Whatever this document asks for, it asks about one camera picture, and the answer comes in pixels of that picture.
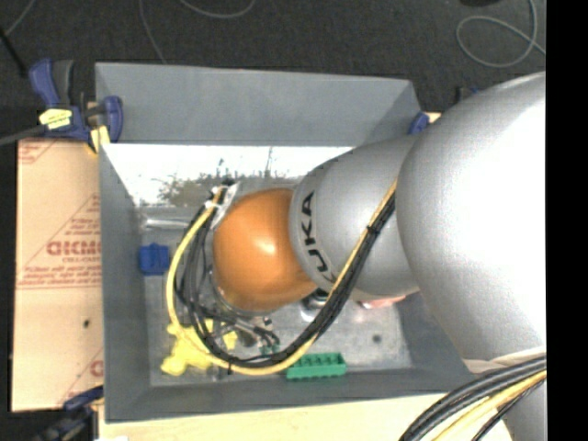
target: black cable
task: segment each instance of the black cable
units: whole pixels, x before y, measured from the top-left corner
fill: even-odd
[[[27,75],[27,73],[28,73],[27,66],[22,61],[20,56],[18,55],[17,50],[12,45],[12,42],[10,42],[10,39],[8,38],[8,32],[4,31],[4,29],[1,26],[0,26],[0,40],[2,40],[2,42],[4,43],[4,46],[6,47],[6,50],[8,51],[8,53],[10,54],[10,57],[12,57],[12,60],[14,61],[15,65],[18,68],[18,73],[20,74],[20,76],[22,78],[27,78],[27,76],[28,76]]]
[[[479,401],[484,397],[512,386],[516,382],[527,379],[532,374],[544,370],[546,367],[547,357],[540,356],[518,365],[493,371],[451,391],[414,420],[399,441],[417,441],[422,439],[451,415],[470,406],[475,401]]]
[[[9,143],[14,143],[16,141],[26,139],[27,137],[37,136],[39,134],[42,134],[43,132],[45,132],[45,126],[41,126],[41,125],[35,126],[34,128],[21,130],[20,132],[17,132],[16,134],[10,134],[10,135],[7,135],[3,138],[0,138],[0,147],[2,147],[3,145],[7,145]]]
[[[545,382],[544,379],[540,380],[539,382],[525,390],[523,393],[521,393],[520,395],[518,395],[505,405],[503,405],[500,408],[500,410],[484,424],[484,426],[478,431],[478,433],[476,433],[476,435],[471,438],[471,441],[480,441],[484,436],[486,436],[490,432],[490,430],[492,430],[496,426],[498,422],[500,422],[503,419],[503,417],[508,413],[510,409],[512,409],[517,403],[523,400],[524,397],[529,395],[534,390],[538,389],[543,384],[543,382]]]

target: black carpet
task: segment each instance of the black carpet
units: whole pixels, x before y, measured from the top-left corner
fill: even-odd
[[[489,68],[459,48],[456,28],[474,15],[494,17],[531,34],[528,0],[254,0],[243,16],[213,18],[176,0],[142,0],[161,56],[168,63],[369,74],[414,83],[424,110],[444,111],[459,87],[483,89],[546,69],[532,50],[521,62]],[[187,0],[217,13],[234,13],[252,0]],[[29,0],[0,0],[0,26],[9,30]],[[546,0],[534,0],[537,43],[546,46]],[[162,63],[140,18],[139,0],[37,0],[9,39],[25,64],[74,59],[73,92],[94,93],[96,61]],[[469,23],[468,47],[488,62],[516,59],[528,43],[495,24]],[[0,135],[35,123],[42,107],[28,80],[0,44]],[[0,147],[0,439],[29,440],[58,413],[6,414],[14,296],[15,149]]]

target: blue clamp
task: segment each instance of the blue clamp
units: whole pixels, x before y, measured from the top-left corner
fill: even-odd
[[[145,276],[162,276],[169,269],[169,247],[152,243],[139,249],[139,268]]]
[[[414,135],[422,132],[429,125],[430,120],[431,119],[426,113],[419,111],[419,113],[414,117],[413,122],[411,122],[411,126],[408,128],[407,134]]]
[[[69,137],[85,141],[92,146],[93,128],[87,119],[94,115],[104,115],[110,141],[116,142],[122,132],[122,101],[118,96],[105,97],[97,107],[83,111],[83,107],[72,105],[69,98],[70,76],[74,61],[41,59],[28,70],[28,79],[35,93],[40,96],[48,113],[51,109],[65,109],[71,112],[68,119],[62,119],[58,127],[44,124],[45,137]]]

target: yellow plastic piece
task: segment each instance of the yellow plastic piece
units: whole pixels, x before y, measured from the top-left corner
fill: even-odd
[[[206,325],[212,331],[212,320],[206,320]],[[181,376],[186,372],[188,366],[198,369],[208,369],[212,362],[208,357],[209,351],[206,346],[198,339],[196,331],[192,327],[181,326],[181,329],[170,323],[167,326],[167,332],[174,335],[176,340],[172,353],[161,365],[161,370],[171,376]],[[193,341],[198,343],[198,349],[194,347]],[[232,350],[237,343],[237,334],[229,332],[222,337],[228,350]]]
[[[71,116],[72,111],[69,109],[52,107],[41,113],[39,116],[39,122],[47,126],[49,130],[54,130],[67,126],[70,123]]]
[[[110,143],[110,135],[106,126],[100,126],[90,131],[92,138],[92,146],[96,153],[100,150],[100,145],[106,145]]]

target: white wire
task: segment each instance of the white wire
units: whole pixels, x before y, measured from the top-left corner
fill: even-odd
[[[28,5],[25,7],[25,9],[22,11],[22,13],[20,14],[20,16],[17,18],[17,20],[10,26],[10,28],[8,28],[4,33],[7,36],[10,36],[10,33],[12,31],[14,31],[17,26],[22,22],[23,19],[25,19],[25,17],[27,16],[28,12],[30,11],[30,9],[33,7],[33,5],[35,5],[35,3],[37,3],[37,0],[30,0],[28,2]]]
[[[202,8],[198,8],[197,6],[193,6],[189,2],[187,2],[186,0],[176,0],[176,1],[180,5],[183,5],[186,8],[188,8],[190,11],[199,13],[205,17],[218,18],[218,19],[233,19],[233,18],[237,18],[237,17],[242,17],[243,15],[248,13],[254,7],[256,0],[251,0],[249,2],[249,4],[243,10],[240,10],[235,13],[213,13],[213,12],[209,12],[207,10],[203,10]],[[151,31],[151,28],[149,27],[149,24],[147,23],[147,19],[145,18],[143,0],[139,0],[139,16],[141,18],[141,22],[143,24],[143,27],[145,28],[145,32],[147,33],[147,37],[149,38],[149,41],[152,44],[153,49],[157,53],[157,57],[159,57],[159,59],[162,63],[166,64],[167,60],[164,57],[159,45],[157,44],[157,41],[153,37],[153,33]]]
[[[497,18],[493,18],[493,17],[486,17],[486,16],[474,16],[474,17],[467,17],[465,19],[462,19],[459,24],[458,27],[456,29],[456,38],[458,40],[458,45],[461,48],[462,51],[465,52],[465,54],[470,57],[474,62],[477,62],[481,65],[484,65],[485,67],[491,67],[491,68],[495,68],[495,69],[504,69],[507,67],[512,67],[513,65],[517,65],[518,63],[522,62],[524,59],[526,59],[526,57],[529,55],[529,53],[531,53],[531,51],[533,49],[537,49],[539,52],[541,52],[543,55],[547,56],[547,53],[545,51],[545,49],[543,47],[541,47],[539,44],[537,44],[537,9],[535,8],[535,2],[533,0],[528,0],[529,2],[529,6],[531,9],[531,20],[532,20],[532,25],[533,25],[533,29],[532,29],[532,34],[531,36],[527,36],[523,31],[521,31],[520,29],[515,28],[514,26],[500,20]],[[506,28],[510,31],[512,31],[514,34],[516,34],[517,36],[521,37],[522,39],[526,40],[529,45],[526,47],[525,51],[516,59],[514,59],[513,61],[510,62],[504,62],[504,63],[499,63],[499,62],[489,62],[489,61],[485,61],[482,58],[474,55],[464,44],[462,38],[461,38],[461,30],[463,29],[464,25],[466,25],[466,23],[469,23],[470,21],[485,21],[487,23],[492,23],[494,25]]]

